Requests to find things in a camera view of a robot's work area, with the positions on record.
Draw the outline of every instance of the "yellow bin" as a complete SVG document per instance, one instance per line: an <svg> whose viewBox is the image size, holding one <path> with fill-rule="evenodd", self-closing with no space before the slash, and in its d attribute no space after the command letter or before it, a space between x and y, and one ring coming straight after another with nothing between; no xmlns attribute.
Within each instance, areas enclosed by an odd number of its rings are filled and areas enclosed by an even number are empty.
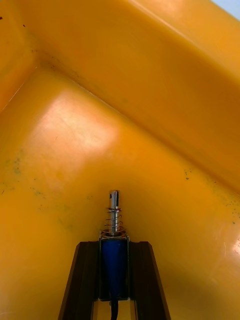
<svg viewBox="0 0 240 320"><path fill-rule="evenodd" d="M172 320L240 319L237 20L209 0L1 0L0 111L1 320L58 318L111 189Z"/></svg>

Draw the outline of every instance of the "black wire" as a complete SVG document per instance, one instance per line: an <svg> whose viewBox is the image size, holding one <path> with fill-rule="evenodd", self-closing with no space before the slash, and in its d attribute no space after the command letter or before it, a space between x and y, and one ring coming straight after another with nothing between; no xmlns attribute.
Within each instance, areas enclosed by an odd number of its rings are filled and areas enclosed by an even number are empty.
<svg viewBox="0 0 240 320"><path fill-rule="evenodd" d="M119 302L118 300L111 301L111 320L117 320L119 314Z"/></svg>

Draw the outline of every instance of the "yellow plastic container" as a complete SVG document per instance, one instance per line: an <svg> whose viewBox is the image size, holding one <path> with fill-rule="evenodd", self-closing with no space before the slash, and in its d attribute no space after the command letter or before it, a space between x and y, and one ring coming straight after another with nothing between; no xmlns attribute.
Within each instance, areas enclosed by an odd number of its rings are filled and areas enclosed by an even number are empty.
<svg viewBox="0 0 240 320"><path fill-rule="evenodd" d="M0 319L58 318L111 189L172 320L240 319L239 52L208 0L0 1Z"/></svg>

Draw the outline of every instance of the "sky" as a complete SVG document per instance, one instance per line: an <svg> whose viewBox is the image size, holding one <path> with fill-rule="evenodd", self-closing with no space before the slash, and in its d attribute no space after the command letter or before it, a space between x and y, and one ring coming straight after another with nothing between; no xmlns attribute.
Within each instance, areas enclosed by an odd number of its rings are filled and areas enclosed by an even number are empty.
<svg viewBox="0 0 240 320"><path fill-rule="evenodd" d="M229 14L240 20L240 0L212 0Z"/></svg>

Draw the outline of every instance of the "coil spring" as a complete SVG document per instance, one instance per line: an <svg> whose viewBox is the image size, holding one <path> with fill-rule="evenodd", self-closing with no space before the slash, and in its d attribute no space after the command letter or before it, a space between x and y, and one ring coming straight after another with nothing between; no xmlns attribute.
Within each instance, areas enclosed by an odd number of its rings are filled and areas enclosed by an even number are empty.
<svg viewBox="0 0 240 320"><path fill-rule="evenodd" d="M125 236L126 230L121 221L121 211L122 209L120 208L108 208L107 213L109 214L109 218L106 219L106 224L104 225L106 229L103 230L105 238L122 238Z"/></svg>

